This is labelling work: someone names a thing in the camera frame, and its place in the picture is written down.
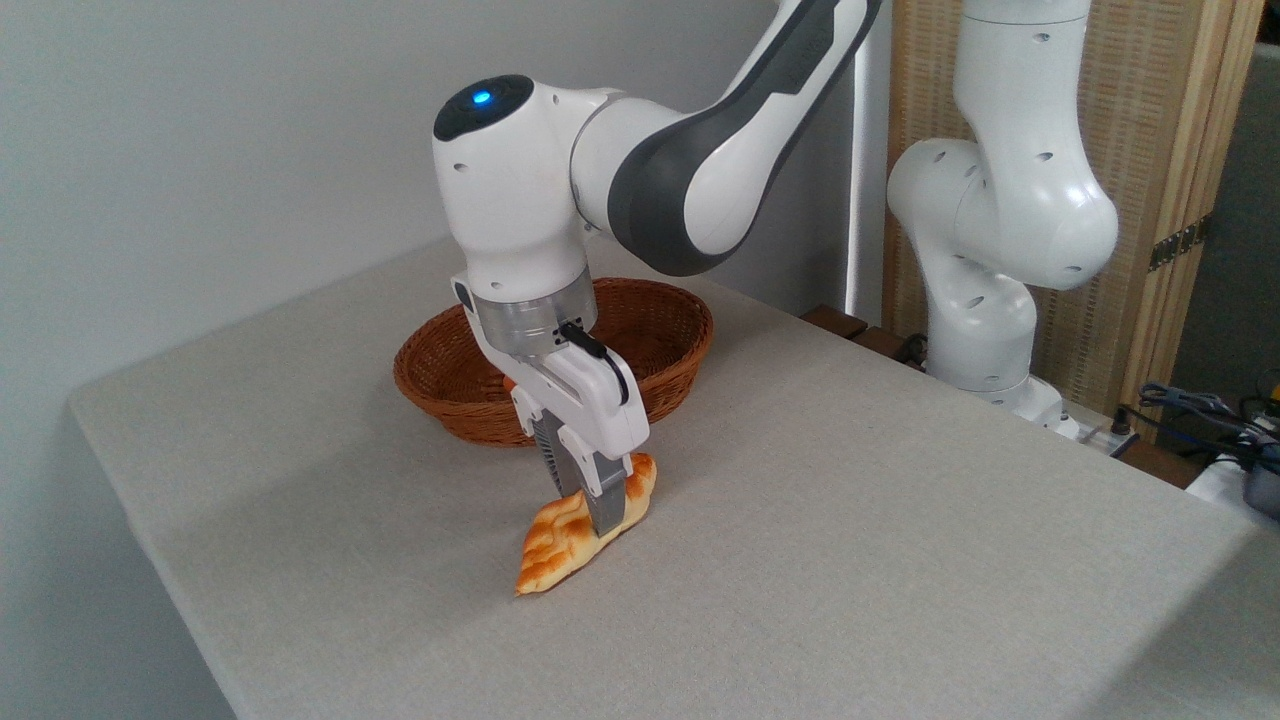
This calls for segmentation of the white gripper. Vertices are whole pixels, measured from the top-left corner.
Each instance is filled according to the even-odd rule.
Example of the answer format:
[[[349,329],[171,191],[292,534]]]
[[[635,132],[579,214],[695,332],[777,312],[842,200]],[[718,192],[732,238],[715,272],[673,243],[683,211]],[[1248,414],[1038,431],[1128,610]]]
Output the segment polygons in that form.
[[[483,356],[509,379],[520,425],[532,437],[561,497],[582,491],[600,538],[625,519],[622,457],[650,436],[627,363],[589,331],[596,305],[589,275],[543,299],[498,304],[465,275],[452,279]]]

